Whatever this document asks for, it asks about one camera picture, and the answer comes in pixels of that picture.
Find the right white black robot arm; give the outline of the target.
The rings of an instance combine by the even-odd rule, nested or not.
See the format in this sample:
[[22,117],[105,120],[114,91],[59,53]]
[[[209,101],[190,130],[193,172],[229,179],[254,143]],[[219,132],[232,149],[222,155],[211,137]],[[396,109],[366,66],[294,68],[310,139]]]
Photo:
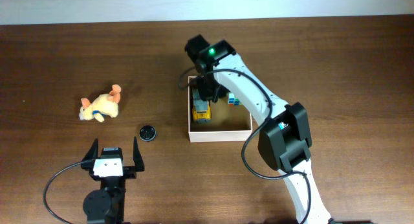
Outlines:
[[[197,88],[201,101],[217,102],[233,93],[256,121],[257,129],[241,150],[246,169],[256,177],[285,182],[298,223],[333,223],[313,178],[307,110],[299,102],[289,104],[275,95],[225,40],[211,45],[197,35],[187,41],[184,51],[198,72],[188,84]],[[263,175],[247,162],[246,148],[254,137],[259,138],[260,156],[277,175]]]

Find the yellow grey toy truck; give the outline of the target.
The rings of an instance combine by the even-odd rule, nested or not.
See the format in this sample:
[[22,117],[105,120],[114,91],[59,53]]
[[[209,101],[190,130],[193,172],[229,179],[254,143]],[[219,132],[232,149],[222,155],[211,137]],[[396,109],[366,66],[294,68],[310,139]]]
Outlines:
[[192,89],[193,107],[192,116],[193,121],[197,123],[210,122],[212,119],[212,112],[210,102],[202,100],[197,88]]

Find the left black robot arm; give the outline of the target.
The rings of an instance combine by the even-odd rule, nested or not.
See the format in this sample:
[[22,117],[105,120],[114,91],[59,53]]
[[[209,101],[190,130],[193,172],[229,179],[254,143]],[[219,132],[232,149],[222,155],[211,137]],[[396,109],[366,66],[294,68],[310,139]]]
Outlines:
[[81,168],[100,183],[100,188],[90,192],[83,201],[87,223],[124,222],[126,181],[136,179],[136,174],[145,170],[137,139],[133,141],[133,162],[132,166],[123,165],[119,147],[104,148],[98,155],[98,139],[94,140],[81,163]]

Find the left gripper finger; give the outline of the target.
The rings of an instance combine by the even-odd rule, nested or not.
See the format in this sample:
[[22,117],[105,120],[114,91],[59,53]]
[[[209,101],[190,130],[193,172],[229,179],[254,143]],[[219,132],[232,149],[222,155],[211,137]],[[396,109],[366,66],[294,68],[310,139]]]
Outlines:
[[82,161],[92,160],[98,156],[98,139],[94,139],[92,146],[89,148],[88,152],[83,157]]
[[138,148],[138,141],[136,137],[134,137],[134,141],[133,141],[133,161],[134,161],[136,168],[144,167],[144,161],[140,153],[140,150]]

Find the multicolour puzzle cube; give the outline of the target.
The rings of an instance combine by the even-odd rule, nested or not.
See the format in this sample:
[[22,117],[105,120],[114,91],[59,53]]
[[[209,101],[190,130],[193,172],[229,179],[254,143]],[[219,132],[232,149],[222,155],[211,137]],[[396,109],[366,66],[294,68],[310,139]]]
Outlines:
[[227,104],[229,106],[241,106],[243,105],[242,102],[238,99],[238,97],[236,97],[233,93],[228,93],[227,94]]

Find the blue toy ball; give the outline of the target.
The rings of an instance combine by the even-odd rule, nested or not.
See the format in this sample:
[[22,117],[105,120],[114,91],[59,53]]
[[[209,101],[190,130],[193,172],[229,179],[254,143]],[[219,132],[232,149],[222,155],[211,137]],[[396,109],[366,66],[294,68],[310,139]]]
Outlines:
[[279,128],[280,129],[284,129],[284,128],[286,128],[288,126],[288,124],[287,123],[284,123],[284,122],[280,122],[279,123]]

